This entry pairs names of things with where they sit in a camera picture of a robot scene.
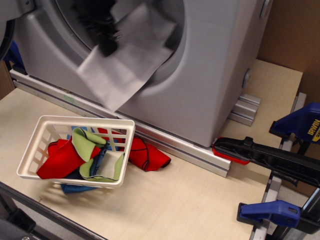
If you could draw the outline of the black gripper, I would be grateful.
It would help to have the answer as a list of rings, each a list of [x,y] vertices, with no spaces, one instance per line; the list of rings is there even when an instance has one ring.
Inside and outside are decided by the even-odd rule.
[[[97,40],[105,57],[118,49],[118,41],[122,37],[111,13],[116,3],[116,0],[74,0],[71,5],[90,36]]]

